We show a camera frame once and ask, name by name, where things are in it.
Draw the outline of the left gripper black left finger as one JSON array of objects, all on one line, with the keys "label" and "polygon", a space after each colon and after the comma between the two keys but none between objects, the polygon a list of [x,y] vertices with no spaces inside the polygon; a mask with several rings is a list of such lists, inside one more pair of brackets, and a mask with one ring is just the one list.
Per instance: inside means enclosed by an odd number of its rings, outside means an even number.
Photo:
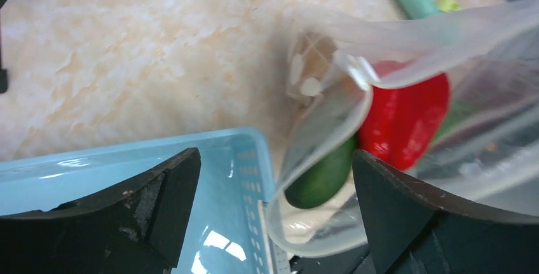
[{"label": "left gripper black left finger", "polygon": [[200,152],[191,147],[49,211],[2,216],[1,272],[170,273],[200,172]]}]

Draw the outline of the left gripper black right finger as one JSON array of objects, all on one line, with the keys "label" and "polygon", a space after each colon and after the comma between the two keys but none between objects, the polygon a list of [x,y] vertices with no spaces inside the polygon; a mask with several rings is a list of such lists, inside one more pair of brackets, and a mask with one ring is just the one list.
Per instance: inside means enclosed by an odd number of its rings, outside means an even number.
[{"label": "left gripper black right finger", "polygon": [[378,273],[537,273],[538,218],[490,207],[358,151],[353,178]]}]

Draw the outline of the blue perforated plastic basket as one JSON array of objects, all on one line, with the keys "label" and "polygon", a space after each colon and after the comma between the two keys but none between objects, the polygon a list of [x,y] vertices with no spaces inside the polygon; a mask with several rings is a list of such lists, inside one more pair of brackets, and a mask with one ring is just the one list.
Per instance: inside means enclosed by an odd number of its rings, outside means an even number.
[{"label": "blue perforated plastic basket", "polygon": [[53,154],[1,164],[1,217],[49,211],[94,194],[195,147],[201,172],[179,264],[170,273],[289,273],[266,235],[275,192],[264,137],[234,128]]}]

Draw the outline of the dark green toy avocado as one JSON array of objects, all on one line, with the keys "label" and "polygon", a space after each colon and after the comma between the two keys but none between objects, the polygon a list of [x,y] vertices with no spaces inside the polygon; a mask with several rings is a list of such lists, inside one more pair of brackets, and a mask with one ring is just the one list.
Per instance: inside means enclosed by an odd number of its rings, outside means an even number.
[{"label": "dark green toy avocado", "polygon": [[285,190],[288,203],[297,209],[312,209],[333,198],[350,174],[356,147],[357,138],[350,137],[309,168]]}]

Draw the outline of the red toy bell pepper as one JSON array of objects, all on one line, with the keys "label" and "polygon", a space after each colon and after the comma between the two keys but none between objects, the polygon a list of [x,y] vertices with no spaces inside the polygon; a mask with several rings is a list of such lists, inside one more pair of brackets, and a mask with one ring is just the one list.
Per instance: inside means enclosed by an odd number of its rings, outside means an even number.
[{"label": "red toy bell pepper", "polygon": [[371,108],[357,132],[358,148],[405,171],[425,153],[446,116],[449,79],[441,73],[403,88],[372,89]]}]

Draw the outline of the clear polka dot zip bag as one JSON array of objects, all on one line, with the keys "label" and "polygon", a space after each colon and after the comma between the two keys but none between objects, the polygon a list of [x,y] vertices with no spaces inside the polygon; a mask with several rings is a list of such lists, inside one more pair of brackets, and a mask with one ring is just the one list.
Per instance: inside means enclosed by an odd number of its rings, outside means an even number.
[{"label": "clear polka dot zip bag", "polygon": [[290,16],[286,92],[299,111],[269,237],[320,257],[367,241],[355,151],[469,200],[537,214],[538,0],[367,22]]}]

